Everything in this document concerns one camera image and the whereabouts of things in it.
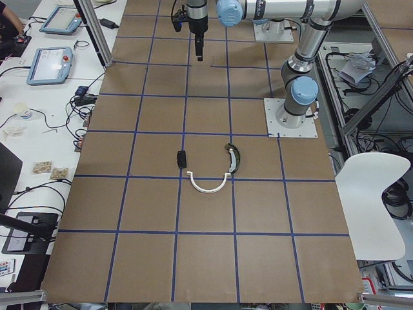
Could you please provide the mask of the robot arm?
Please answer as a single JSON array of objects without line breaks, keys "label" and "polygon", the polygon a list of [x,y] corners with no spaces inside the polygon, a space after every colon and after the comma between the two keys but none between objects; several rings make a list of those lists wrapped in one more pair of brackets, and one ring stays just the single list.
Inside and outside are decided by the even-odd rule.
[{"label": "robot arm", "polygon": [[265,123],[297,129],[310,118],[319,87],[317,53],[336,21],[362,1],[184,1],[172,12],[193,42],[189,93],[227,98],[235,122],[238,103],[283,103]]}]

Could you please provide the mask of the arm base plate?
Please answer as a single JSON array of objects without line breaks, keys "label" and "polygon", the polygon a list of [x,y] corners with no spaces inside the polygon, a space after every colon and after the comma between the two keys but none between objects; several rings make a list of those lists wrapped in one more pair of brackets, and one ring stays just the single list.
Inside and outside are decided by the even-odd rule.
[{"label": "arm base plate", "polygon": [[318,138],[310,107],[302,116],[293,116],[285,110],[285,99],[265,98],[267,132],[270,138]]},{"label": "arm base plate", "polygon": [[264,19],[253,21],[254,37],[257,42],[262,43],[284,43],[292,44],[294,29],[286,19]]}]

